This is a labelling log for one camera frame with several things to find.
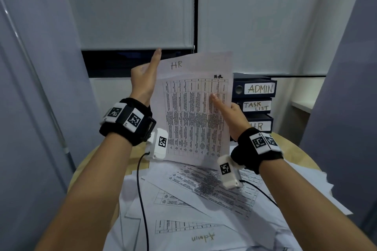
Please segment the person's left forearm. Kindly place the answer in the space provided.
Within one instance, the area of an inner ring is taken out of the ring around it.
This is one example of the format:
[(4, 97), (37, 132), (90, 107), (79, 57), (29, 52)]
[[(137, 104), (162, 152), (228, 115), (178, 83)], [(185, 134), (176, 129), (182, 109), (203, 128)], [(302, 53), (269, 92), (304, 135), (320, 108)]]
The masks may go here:
[(68, 192), (35, 251), (102, 251), (132, 144), (109, 133)]

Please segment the pile of printed papers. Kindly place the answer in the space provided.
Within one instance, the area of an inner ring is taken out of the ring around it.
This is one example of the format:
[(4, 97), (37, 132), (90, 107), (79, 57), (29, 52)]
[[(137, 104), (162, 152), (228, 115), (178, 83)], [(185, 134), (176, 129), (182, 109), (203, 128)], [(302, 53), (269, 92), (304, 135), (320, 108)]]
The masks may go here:
[[(332, 196), (326, 173), (286, 162), (345, 215), (352, 215)], [(280, 210), (265, 195), (248, 183), (227, 190), (220, 175), (167, 161), (151, 162), (141, 170), (150, 251), (302, 250)], [(136, 179), (136, 171), (124, 179), (120, 215), (104, 251), (147, 249)]]

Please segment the person's right forearm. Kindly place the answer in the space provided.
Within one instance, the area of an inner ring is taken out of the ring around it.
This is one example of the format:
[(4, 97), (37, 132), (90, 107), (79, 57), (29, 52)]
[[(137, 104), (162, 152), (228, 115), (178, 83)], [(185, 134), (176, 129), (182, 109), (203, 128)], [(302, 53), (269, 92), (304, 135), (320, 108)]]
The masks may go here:
[(283, 159), (262, 161), (259, 172), (303, 251), (377, 251), (348, 217)]

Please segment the grey partition panel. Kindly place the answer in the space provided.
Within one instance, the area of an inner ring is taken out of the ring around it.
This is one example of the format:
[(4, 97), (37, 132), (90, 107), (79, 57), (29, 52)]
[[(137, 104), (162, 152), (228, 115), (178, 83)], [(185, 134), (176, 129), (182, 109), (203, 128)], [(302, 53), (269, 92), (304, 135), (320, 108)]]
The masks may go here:
[(99, 118), (69, 1), (0, 0), (0, 251), (35, 248)]
[(300, 147), (352, 221), (377, 236), (377, 0), (356, 0)]

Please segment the dark blue binder white label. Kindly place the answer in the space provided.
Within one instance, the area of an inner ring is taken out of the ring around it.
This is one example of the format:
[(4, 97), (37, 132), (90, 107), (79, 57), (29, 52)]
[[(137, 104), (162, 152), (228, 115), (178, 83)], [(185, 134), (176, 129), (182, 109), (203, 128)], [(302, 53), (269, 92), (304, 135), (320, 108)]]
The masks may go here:
[(233, 73), (232, 98), (273, 98), (277, 81), (271, 77), (244, 73)]
[(271, 133), (274, 119), (268, 114), (252, 114), (245, 118), (248, 120), (251, 127), (265, 133)]
[(269, 114), (272, 108), (272, 98), (233, 98), (245, 115)]

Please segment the white roller blind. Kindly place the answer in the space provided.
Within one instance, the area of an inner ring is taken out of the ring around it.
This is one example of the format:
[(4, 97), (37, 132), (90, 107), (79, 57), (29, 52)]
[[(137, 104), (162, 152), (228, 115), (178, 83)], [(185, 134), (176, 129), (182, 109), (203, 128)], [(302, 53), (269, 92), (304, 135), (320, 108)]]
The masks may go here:
[(233, 53), (233, 71), (299, 75), (321, 0), (198, 0), (197, 51)]
[(188, 49), (194, 0), (69, 0), (82, 50)]

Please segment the dark window pane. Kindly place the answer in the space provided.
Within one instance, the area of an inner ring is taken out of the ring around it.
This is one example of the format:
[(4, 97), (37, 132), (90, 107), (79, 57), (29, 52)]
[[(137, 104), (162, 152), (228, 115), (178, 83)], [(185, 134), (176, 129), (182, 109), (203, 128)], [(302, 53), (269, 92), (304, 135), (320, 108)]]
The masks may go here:
[(130, 77), (131, 69), (149, 63), (155, 49), (82, 50), (89, 78)]

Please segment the printed table paper sheet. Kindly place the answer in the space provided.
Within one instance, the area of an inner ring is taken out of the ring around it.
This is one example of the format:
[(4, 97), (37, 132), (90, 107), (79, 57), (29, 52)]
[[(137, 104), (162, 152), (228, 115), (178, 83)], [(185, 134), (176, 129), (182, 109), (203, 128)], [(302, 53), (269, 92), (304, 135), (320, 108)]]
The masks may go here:
[(165, 161), (216, 169), (229, 153), (229, 127), (210, 96), (230, 106), (232, 57), (196, 53), (160, 61), (150, 105), (156, 128), (168, 132)]

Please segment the person's right hand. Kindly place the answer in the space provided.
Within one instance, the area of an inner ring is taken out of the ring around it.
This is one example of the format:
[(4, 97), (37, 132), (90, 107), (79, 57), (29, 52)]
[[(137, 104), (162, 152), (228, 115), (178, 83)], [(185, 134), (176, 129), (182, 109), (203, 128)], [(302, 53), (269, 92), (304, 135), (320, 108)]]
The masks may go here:
[(229, 134), (231, 138), (236, 142), (238, 142), (238, 138), (243, 132), (251, 128), (241, 108), (233, 102), (229, 106), (229, 115), (223, 116), (223, 119), (229, 127)]

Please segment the person's left hand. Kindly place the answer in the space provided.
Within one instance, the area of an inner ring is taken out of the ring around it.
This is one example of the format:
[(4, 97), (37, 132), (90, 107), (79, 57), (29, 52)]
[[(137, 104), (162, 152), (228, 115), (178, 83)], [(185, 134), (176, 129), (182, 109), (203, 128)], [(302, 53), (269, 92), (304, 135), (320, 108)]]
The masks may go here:
[(147, 107), (150, 105), (156, 83), (151, 82), (147, 75), (148, 65), (149, 63), (146, 63), (131, 69), (132, 91), (129, 96)]

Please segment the black wristband with marker tags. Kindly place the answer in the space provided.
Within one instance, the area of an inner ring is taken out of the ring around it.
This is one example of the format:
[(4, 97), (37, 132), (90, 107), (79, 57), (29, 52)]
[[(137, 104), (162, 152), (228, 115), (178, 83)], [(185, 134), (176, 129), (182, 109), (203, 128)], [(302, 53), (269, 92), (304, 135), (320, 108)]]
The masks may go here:
[(99, 132), (102, 136), (115, 133), (136, 146), (149, 139), (156, 121), (150, 106), (129, 97), (114, 104), (105, 113), (100, 124)]
[(252, 170), (257, 175), (262, 161), (283, 159), (283, 152), (274, 138), (256, 128), (245, 130), (238, 137), (238, 145), (230, 156), (239, 166)]

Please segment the white window sill ledge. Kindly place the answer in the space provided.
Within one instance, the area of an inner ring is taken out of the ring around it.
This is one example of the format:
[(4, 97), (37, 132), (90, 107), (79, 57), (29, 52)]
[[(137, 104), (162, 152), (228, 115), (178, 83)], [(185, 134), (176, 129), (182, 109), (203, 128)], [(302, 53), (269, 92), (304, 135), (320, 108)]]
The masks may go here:
[(325, 77), (298, 78), (291, 95), (291, 105), (311, 113)]

